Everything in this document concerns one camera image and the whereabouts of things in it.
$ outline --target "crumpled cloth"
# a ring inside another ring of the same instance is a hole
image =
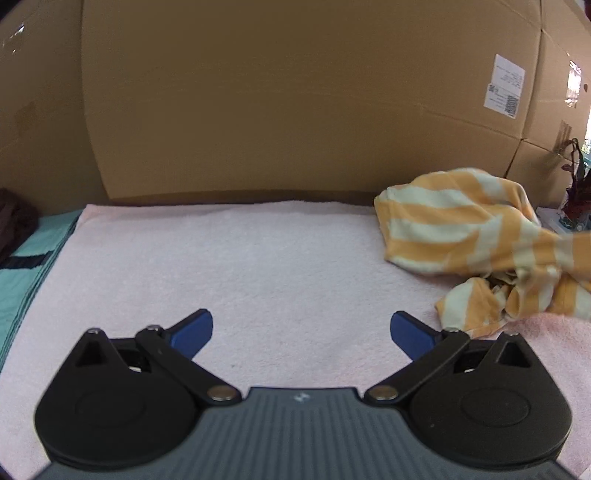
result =
[[[436,303],[443,328],[475,338],[538,312],[591,318],[591,232],[542,228],[518,183],[459,168],[390,187],[374,205],[386,260],[470,277]]]

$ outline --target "blue gripper pad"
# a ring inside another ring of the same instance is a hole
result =
[[[211,340],[212,333],[212,314],[203,309],[192,313],[164,332],[168,344],[189,360]]]
[[[396,312],[390,320],[390,337],[411,360],[435,347],[439,332],[406,312]]]

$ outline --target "folded cloth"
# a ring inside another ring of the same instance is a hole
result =
[[[29,305],[79,215],[80,211],[42,217],[37,231],[0,262],[0,371]]]

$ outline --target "teal cloth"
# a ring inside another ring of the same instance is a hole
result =
[[[42,217],[35,233],[12,254],[29,257],[50,252],[43,265],[17,270],[0,268],[0,371],[29,305],[74,231],[80,213],[78,210]]]

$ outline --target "metal screw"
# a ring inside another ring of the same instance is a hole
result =
[[[215,385],[207,391],[207,396],[215,401],[228,401],[238,396],[238,390],[230,385]]]
[[[369,390],[369,396],[378,401],[393,400],[398,396],[398,390],[390,385],[376,385]]]

